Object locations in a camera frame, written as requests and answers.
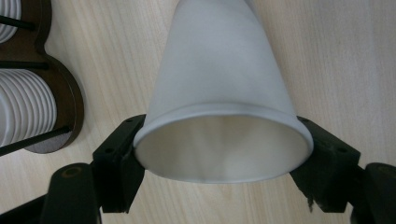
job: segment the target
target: dark wooden holder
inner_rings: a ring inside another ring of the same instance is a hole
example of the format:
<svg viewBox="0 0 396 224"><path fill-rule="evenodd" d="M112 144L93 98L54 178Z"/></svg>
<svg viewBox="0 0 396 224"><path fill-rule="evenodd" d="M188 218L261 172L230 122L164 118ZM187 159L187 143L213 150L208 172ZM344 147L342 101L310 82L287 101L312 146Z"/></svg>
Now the dark wooden holder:
<svg viewBox="0 0 396 224"><path fill-rule="evenodd" d="M52 131L0 147L0 156L23 147L36 153L50 153L68 146L81 131L84 104L78 84L67 68L44 49L51 19L50 0L21 0L20 21L0 18L0 23L20 27L14 36L0 44L0 68L36 73L51 89L57 107Z"/></svg>

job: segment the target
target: white paper cup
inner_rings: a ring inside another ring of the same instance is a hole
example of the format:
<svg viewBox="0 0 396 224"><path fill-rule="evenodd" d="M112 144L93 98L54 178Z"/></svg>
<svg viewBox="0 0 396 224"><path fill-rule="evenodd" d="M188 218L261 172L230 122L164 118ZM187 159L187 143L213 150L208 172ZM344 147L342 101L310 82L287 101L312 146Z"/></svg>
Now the white paper cup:
<svg viewBox="0 0 396 224"><path fill-rule="evenodd" d="M264 180L309 157L312 137L247 2L179 2L134 145L152 173L204 183Z"/></svg>
<svg viewBox="0 0 396 224"><path fill-rule="evenodd" d="M0 15L20 20L21 0L0 0ZM17 27L0 24L0 44L8 41L17 30Z"/></svg>
<svg viewBox="0 0 396 224"><path fill-rule="evenodd" d="M7 108L0 110L0 146L6 146L53 129L57 117L52 92L45 81L24 69L0 69L0 87L7 93Z"/></svg>

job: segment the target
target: light wood surface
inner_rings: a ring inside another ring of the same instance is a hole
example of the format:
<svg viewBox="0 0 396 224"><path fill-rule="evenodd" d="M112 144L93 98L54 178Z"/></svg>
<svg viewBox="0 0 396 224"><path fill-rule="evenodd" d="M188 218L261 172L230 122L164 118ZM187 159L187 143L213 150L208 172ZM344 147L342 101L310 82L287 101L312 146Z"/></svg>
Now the light wood surface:
<svg viewBox="0 0 396 224"><path fill-rule="evenodd" d="M300 116L359 150L361 165L396 165L396 1L257 0ZM146 113L177 0L53 0L47 52L75 75L86 118L63 150L0 158L0 212L46 193L50 176L92 152L122 122ZM289 175L199 185L146 173L129 214L104 223L349 223L309 212Z"/></svg>

